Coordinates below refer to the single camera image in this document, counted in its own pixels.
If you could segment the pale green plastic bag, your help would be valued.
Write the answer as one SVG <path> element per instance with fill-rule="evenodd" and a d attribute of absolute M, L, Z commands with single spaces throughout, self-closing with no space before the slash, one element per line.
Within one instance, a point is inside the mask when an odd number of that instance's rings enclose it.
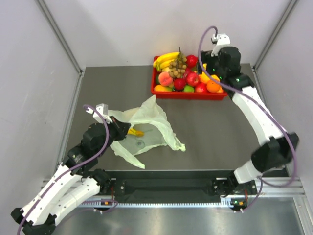
<path fill-rule="evenodd" d="M 124 140 L 111 144 L 115 155 L 135 167 L 145 168 L 137 155 L 159 146 L 167 146 L 173 151 L 186 151 L 185 144 L 177 138 L 165 111 L 157 104 L 155 95 L 144 101 L 140 107 L 123 112 L 109 110 L 108 114 L 121 122 L 130 123 L 133 129 L 143 132 L 142 137 L 128 135 Z"/>

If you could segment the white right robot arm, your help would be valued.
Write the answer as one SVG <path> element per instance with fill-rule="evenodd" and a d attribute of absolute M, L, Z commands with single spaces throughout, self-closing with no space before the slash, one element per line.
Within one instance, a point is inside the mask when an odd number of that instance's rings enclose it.
<path fill-rule="evenodd" d="M 236 47 L 224 47 L 216 56 L 212 51 L 198 50 L 198 66 L 206 75 L 216 74 L 222 78 L 213 82 L 221 85 L 243 112 L 260 145 L 251 159 L 227 178 L 228 188 L 235 194 L 241 193 L 247 182 L 290 163 L 299 142 L 295 132 L 288 133 L 270 114 L 251 78 L 241 72 L 240 59 L 241 54 Z"/>

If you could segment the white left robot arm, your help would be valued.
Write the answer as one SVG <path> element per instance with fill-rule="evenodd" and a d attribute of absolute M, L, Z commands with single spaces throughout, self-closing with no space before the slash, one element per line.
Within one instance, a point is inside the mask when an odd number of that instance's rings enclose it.
<path fill-rule="evenodd" d="M 11 217 L 18 231 L 26 235 L 50 235 L 60 222 L 92 196 L 110 191 L 112 181 L 102 169 L 92 170 L 108 147 L 126 138 L 130 123 L 111 117 L 111 122 L 94 123 L 83 134 L 81 142 L 68 151 L 43 189 Z"/>

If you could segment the brown longan cluster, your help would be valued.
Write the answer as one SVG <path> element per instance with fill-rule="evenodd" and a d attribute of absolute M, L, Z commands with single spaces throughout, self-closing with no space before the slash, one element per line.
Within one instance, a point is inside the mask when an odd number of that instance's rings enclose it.
<path fill-rule="evenodd" d="M 169 75 L 173 79 L 183 77 L 187 68 L 186 60 L 187 60 L 186 57 L 184 56 L 184 54 L 182 53 L 179 47 L 178 54 L 176 58 L 172 62 L 170 62 L 169 71 L 168 71 Z"/>

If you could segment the small yellow banana bunch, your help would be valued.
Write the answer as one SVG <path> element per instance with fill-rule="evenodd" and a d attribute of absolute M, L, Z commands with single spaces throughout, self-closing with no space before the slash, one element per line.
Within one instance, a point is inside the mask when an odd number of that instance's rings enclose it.
<path fill-rule="evenodd" d="M 133 135 L 133 136 L 136 136 L 136 137 L 142 137 L 142 136 L 144 136 L 144 133 L 141 132 L 141 131 L 138 131 L 138 130 L 135 130 L 135 129 L 131 128 L 128 131 L 128 135 Z"/>

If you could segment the yellow pear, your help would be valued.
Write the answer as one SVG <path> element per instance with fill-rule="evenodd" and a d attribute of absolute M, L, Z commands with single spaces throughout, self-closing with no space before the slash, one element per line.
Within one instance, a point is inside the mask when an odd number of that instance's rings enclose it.
<path fill-rule="evenodd" d="M 211 75 L 211 77 L 215 80 L 217 80 L 218 82 L 220 82 L 220 79 L 217 75 Z M 207 76 L 204 72 L 202 72 L 200 75 L 199 75 L 199 78 L 200 78 L 200 82 L 204 83 L 204 84 L 207 84 L 208 81 L 210 80 L 210 77 Z"/>

